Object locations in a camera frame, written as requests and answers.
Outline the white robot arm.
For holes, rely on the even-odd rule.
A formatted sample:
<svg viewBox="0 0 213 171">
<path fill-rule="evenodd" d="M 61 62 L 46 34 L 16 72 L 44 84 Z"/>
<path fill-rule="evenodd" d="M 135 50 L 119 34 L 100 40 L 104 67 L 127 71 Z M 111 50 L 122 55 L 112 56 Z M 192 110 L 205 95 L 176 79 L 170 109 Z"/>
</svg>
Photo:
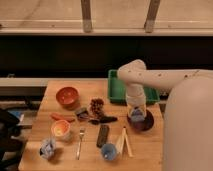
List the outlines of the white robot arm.
<svg viewBox="0 0 213 171">
<path fill-rule="evenodd" d="M 169 94 L 162 171 L 213 171 L 213 70 L 148 70 L 137 59 L 121 66 L 117 76 L 131 107 L 146 104 L 145 86 Z"/>
</svg>

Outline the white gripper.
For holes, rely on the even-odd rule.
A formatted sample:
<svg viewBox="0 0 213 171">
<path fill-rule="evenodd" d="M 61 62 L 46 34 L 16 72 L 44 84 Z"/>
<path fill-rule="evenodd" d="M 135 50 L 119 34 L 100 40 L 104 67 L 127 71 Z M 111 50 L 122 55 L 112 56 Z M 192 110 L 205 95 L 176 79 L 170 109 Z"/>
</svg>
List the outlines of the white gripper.
<svg viewBox="0 0 213 171">
<path fill-rule="evenodd" d="M 141 112 L 146 115 L 146 96 L 144 93 L 139 95 L 126 95 L 126 102 L 128 108 L 128 115 L 131 116 L 135 108 L 139 108 Z"/>
</svg>

